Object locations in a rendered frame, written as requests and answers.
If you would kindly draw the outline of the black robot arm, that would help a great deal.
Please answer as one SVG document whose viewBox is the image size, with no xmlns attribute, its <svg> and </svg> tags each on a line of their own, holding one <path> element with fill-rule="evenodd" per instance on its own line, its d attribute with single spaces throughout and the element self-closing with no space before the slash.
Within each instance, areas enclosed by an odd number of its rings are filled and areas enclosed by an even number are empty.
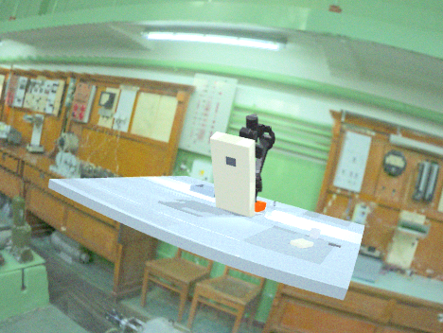
<svg viewBox="0 0 443 333">
<path fill-rule="evenodd" d="M 262 192 L 263 183 L 261 178 L 261 172 L 266 160 L 267 151 L 275 143 L 275 134 L 272 131 L 272 127 L 263 124 L 258 124 L 258 117 L 256 114 L 249 114 L 246 116 L 246 127 L 241 127 L 239 131 L 239 137 L 248 139 L 256 138 L 256 142 L 259 138 L 259 143 L 264 147 L 263 156 L 261 159 L 256 160 L 256 203 L 258 192 Z M 264 134 L 269 133 L 269 135 Z"/>
</svg>

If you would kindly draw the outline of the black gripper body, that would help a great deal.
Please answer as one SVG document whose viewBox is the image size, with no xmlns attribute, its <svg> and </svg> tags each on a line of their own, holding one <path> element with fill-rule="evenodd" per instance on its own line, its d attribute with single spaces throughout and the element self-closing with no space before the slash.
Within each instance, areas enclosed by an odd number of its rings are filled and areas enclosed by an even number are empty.
<svg viewBox="0 0 443 333">
<path fill-rule="evenodd" d="M 261 159 L 263 156 L 264 147 L 256 144 L 256 158 Z"/>
</svg>

